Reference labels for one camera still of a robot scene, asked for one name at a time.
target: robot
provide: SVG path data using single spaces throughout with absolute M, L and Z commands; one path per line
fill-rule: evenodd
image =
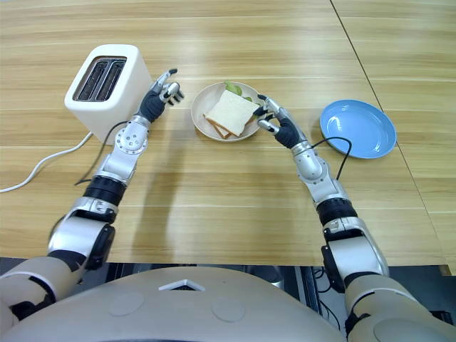
M 163 73 L 111 153 L 54 229 L 48 255 L 0 278 L 1 337 L 9 341 L 345 341 L 316 312 L 255 276 L 213 267 L 156 269 L 68 297 L 82 275 L 108 257 L 118 205 L 147 148 L 149 128 L 172 99 L 176 73 Z M 258 125 L 291 151 L 313 198 L 332 287 L 345 293 L 348 341 L 456 341 L 456 328 L 395 280 L 341 183 L 331 177 L 290 113 L 265 95 Z M 271 119 L 277 119 L 275 125 Z

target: plate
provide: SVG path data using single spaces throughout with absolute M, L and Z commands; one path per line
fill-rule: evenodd
M 393 150 L 396 129 L 381 110 L 358 100 L 339 100 L 328 105 L 320 117 L 320 128 L 325 138 L 349 139 L 353 147 L 350 156 L 373 159 Z M 347 142 L 332 139 L 328 143 L 337 151 L 346 153 Z
M 263 104 L 262 100 L 258 99 L 258 92 L 249 87 L 247 84 L 232 82 L 235 86 L 239 86 L 242 89 L 242 96 L 249 96 L 255 103 Z M 208 113 L 217 102 L 219 102 L 222 93 L 225 90 L 225 83 L 218 82 L 212 85 L 207 86 L 201 90 L 196 98 L 193 100 L 192 107 L 190 110 L 190 115 L 192 116 L 193 123 L 195 127 L 208 138 L 222 141 L 226 143 L 232 143 L 235 141 L 240 141 L 247 139 L 259 129 L 257 121 L 254 120 L 251 123 L 245 125 L 244 132 L 241 133 L 239 137 L 236 135 L 230 135 L 227 139 L 220 137 L 219 133 L 215 130 L 214 126 L 207 122 L 203 114 Z

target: sandwich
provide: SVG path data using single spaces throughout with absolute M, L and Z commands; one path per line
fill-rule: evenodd
M 251 99 L 225 90 L 219 102 L 204 115 L 206 120 L 214 126 L 219 135 L 226 139 L 230 135 L 239 137 L 245 125 L 252 121 L 252 113 L 259 107 Z

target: black cable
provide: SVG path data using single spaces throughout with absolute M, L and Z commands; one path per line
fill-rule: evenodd
M 58 220 L 56 221 L 56 223 L 54 223 L 54 225 L 53 225 L 52 228 L 51 228 L 51 232 L 49 233 L 49 240 L 51 240 L 52 234 L 54 233 L 54 230 L 56 230 L 57 225 L 58 225 L 58 224 L 61 222 L 61 220 L 64 219 L 64 218 L 65 218 L 65 215 L 63 215 L 60 219 L 58 219 Z
M 317 270 L 313 273 L 313 275 L 315 276 L 315 279 L 320 279 L 322 276 L 324 276 L 324 274 L 325 274 L 325 271 L 324 271 L 324 270 L 325 270 L 324 267 L 321 267 L 320 269 L 317 269 Z
M 350 151 L 351 151 L 351 147 L 352 147 L 351 141 L 350 141 L 349 139 L 347 139 L 347 138 L 342 138 L 342 137 L 329 137 L 329 138 L 325 138 L 325 139 L 323 139 L 323 140 L 321 140 L 321 141 L 318 141 L 316 144 L 312 145 L 311 147 L 314 148 L 314 147 L 320 145 L 321 143 L 324 143 L 324 142 L 326 142 L 326 141 L 328 141 L 328 140 L 331 140 L 331 139 L 344 140 L 344 141 L 346 141 L 346 142 L 348 143 L 348 150 L 347 150 L 345 156 L 343 157 L 341 166 L 339 167 L 339 172 L 337 172 L 337 177 L 336 177 L 336 179 L 338 180 L 339 177 L 341 176 L 343 166 L 345 165 L 345 161 L 347 160 L 348 156 L 350 155 Z
M 79 185 L 79 184 L 82 184 L 85 182 L 91 182 L 91 181 L 92 181 L 92 178 L 88 178 L 87 180 L 79 180 L 77 183 L 75 183 L 75 185 Z
M 92 171 L 92 169 L 95 167 L 95 165 L 97 165 L 97 162 L 98 160 L 100 159 L 101 157 L 101 154 L 103 153 L 103 149 L 105 148 L 106 146 L 106 143 L 108 141 L 108 138 L 110 136 L 110 134 L 112 133 L 112 131 L 120 126 L 120 125 L 123 125 L 124 123 L 128 123 L 128 121 L 120 121 L 119 123 L 116 123 L 108 132 L 108 134 L 106 135 L 106 138 L 105 140 L 103 141 L 103 144 L 101 145 L 101 149 L 100 149 L 100 152 L 98 153 L 97 155 L 97 158 L 95 158 L 95 160 L 93 161 L 93 164 L 90 166 L 90 168 L 87 170 L 87 172 L 84 174 L 84 176 L 82 176 L 79 181 L 77 181 L 76 183 L 74 183 L 74 185 L 79 185 L 80 183 L 84 183 L 84 182 L 87 182 L 87 179 L 86 177 L 88 176 L 88 174 Z
M 331 315 L 333 315 L 333 317 L 335 318 L 336 322 L 337 322 L 337 329 L 338 330 L 341 330 L 341 324 L 339 323 L 339 320 L 337 319 L 337 316 L 334 314 L 334 312 L 322 301 L 320 301 L 320 304 L 324 306 L 324 308 L 331 313 Z
M 324 294 L 324 293 L 328 292 L 329 290 L 331 290 L 331 284 L 329 284 L 328 288 L 324 289 L 323 291 L 318 290 L 318 293 L 319 294 Z

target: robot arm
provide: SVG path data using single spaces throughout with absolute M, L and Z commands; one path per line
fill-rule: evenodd
M 259 95 L 258 125 L 290 149 L 298 176 L 307 186 L 326 244 L 321 247 L 331 286 L 346 294 L 349 341 L 451 341 L 456 329 L 436 318 L 398 282 L 328 163 L 320 158 L 289 112 Z M 276 118 L 280 127 L 271 123 Z
M 87 270 L 107 259 L 115 230 L 111 224 L 147 147 L 151 123 L 183 99 L 179 83 L 165 83 L 177 69 L 163 73 L 142 100 L 139 111 L 115 136 L 113 151 L 54 230 L 48 255 L 26 260 L 0 278 L 1 332 L 38 310 L 67 297 Z

